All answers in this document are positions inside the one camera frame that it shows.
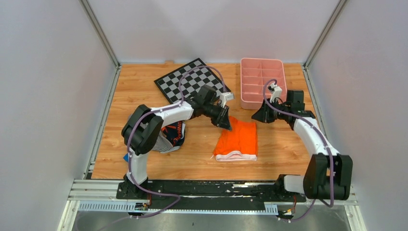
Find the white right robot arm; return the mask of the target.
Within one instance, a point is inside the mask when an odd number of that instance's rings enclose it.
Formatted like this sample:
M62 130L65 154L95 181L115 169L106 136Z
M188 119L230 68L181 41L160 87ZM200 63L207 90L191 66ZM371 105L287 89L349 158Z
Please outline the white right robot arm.
M311 155L304 175L281 174L275 195L287 201L294 193L309 199L347 200L350 195L353 161L337 151L319 129L312 111L305 109L304 93L289 91L288 100L281 103L280 92L272 90L252 119L262 123L284 120L300 137Z

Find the grey striped underwear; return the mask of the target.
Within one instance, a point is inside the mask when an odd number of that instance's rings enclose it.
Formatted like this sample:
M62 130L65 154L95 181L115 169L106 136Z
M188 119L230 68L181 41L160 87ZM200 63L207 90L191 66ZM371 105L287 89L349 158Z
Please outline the grey striped underwear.
M144 119L141 119L140 115L129 115L121 131L127 152L134 151L137 155L149 151L161 152L165 146L161 125L162 122L154 119L152 115Z

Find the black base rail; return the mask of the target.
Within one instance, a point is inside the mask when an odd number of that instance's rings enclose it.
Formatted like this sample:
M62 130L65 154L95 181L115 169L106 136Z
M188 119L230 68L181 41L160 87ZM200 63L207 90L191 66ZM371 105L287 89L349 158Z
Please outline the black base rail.
M148 194L139 200L146 200L148 207L155 209L174 202L174 195L179 195L180 201L173 209L263 209L265 202L293 205L306 201L273 180L148 180L142 187Z

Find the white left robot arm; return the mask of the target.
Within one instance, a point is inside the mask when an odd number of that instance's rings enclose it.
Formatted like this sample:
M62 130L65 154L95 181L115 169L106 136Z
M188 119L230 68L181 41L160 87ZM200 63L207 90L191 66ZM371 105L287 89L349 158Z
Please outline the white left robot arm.
M118 185L116 197L142 199L148 194L145 184L148 180L148 154L155 146L163 127L204 115L211 119L214 126L231 131L227 101L233 98L232 92L217 94L214 88L204 85L198 93L189 97L182 96L174 104L158 108L139 105L121 131L127 146L128 171L124 181Z

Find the black white checkerboard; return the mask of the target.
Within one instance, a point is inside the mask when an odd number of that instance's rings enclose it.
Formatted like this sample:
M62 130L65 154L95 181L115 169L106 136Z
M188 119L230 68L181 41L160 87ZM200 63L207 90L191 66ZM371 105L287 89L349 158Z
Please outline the black white checkerboard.
M197 58L156 79L154 83L170 104L180 101L182 95L188 98L190 95L196 94L204 85L214 88L217 96L224 91L230 92L228 86L223 84L220 77L210 68L195 69L181 80L183 74L194 67L202 65L205 65L205 63Z

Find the pink compartment tray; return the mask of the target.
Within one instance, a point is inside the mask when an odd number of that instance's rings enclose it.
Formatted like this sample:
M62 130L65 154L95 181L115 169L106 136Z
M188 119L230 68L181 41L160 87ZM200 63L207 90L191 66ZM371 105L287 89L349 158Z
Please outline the pink compartment tray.
M241 108L257 110L263 98L263 87L270 79L276 79L281 87L280 99L286 101L287 86L283 62L277 59L242 58L241 66Z

